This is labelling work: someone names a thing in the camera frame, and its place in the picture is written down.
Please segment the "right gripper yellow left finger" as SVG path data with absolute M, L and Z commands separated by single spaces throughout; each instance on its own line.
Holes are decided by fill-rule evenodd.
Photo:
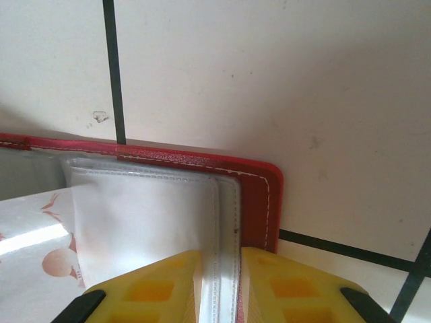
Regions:
M 181 252 L 91 287 L 58 323 L 199 323 L 201 279 L 201 253 Z

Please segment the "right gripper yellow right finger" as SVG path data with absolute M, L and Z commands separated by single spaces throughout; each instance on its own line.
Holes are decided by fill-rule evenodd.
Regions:
M 295 260 L 243 247 L 240 278 L 240 323 L 374 323 L 361 286 Z

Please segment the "red card holder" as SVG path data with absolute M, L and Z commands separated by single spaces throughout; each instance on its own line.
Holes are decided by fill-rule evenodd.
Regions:
M 71 189 L 85 291 L 202 259 L 199 323 L 240 323 L 241 249 L 277 249 L 283 176 L 249 159 L 0 133 L 0 201 Z

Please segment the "white card red pattern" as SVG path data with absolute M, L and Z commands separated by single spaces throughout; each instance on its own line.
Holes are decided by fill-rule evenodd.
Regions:
M 0 201 L 0 323 L 50 323 L 85 291 L 71 189 Z

